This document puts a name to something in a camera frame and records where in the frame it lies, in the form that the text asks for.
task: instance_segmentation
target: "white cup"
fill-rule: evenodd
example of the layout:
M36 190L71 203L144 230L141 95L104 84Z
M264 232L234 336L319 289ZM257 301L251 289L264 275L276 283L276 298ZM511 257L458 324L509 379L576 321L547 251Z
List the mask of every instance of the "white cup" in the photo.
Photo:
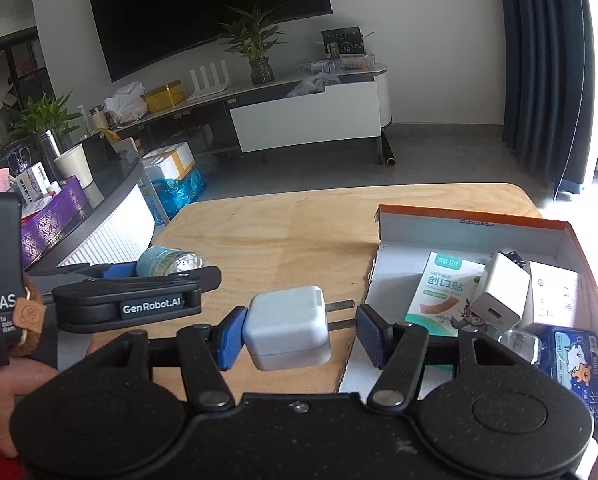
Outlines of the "white cup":
M92 184L92 173L90 173L88 159L83 151L83 144L77 144L67 152L61 153L54 162L65 178L76 176L81 187Z

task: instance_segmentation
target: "wooden table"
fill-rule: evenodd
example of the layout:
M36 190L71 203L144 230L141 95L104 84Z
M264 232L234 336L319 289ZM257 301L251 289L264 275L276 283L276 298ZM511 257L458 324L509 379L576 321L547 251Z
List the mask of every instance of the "wooden table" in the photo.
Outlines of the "wooden table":
M540 216L512 184L426 184L316 190L200 202L170 222L156 244L203 256L223 273L218 290L204 294L199 316L145 327L167 337L191 323L216 324L235 305L261 292L317 285L326 301L360 303L379 243L374 217L380 204L458 208ZM330 320L353 312L329 314ZM98 337L106 341L118 333ZM236 399L243 392L314 393L336 390L353 329L331 334L332 358L320 367L260 372L244 349L225 378ZM178 369L155 370L155 380L185 398Z

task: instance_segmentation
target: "person's hand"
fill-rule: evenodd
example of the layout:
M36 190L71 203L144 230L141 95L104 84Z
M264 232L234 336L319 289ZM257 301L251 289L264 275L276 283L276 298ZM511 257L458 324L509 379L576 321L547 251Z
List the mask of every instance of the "person's hand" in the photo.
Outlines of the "person's hand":
M11 357L10 366L0 368L0 453L6 458L18 455L10 437L15 396L30 394L58 373L48 365L24 357Z

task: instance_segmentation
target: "small plant pot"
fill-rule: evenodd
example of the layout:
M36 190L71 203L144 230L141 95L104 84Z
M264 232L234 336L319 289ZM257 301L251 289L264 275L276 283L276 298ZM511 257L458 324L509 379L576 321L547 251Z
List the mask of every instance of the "small plant pot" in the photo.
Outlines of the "small plant pot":
M261 85L275 80L275 74L272 72L272 67L268 63L268 58L255 59L250 61L250 77L252 77L253 85Z

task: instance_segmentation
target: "white router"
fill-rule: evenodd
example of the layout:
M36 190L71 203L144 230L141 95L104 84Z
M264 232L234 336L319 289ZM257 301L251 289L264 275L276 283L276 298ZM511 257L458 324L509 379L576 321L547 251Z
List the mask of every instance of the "white router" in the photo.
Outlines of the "white router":
M213 79L215 80L215 84L210 86L210 81L208 81L208 75L207 73L205 73L205 66L200 66L199 72L201 73L201 77L204 80L204 87L201 88L201 86L199 85L199 79L197 78L197 71L193 68L190 71L190 76L192 77L192 83L195 85L195 91L187 99L187 101L191 102L196 99L201 99L201 97L218 94L220 92L223 92L226 88L228 88L228 86L230 86L230 76L228 75L228 67L225 64L224 59L221 59L221 69L223 70L223 78L225 80L225 83L219 83L217 66L214 63L210 63L210 72L213 73Z

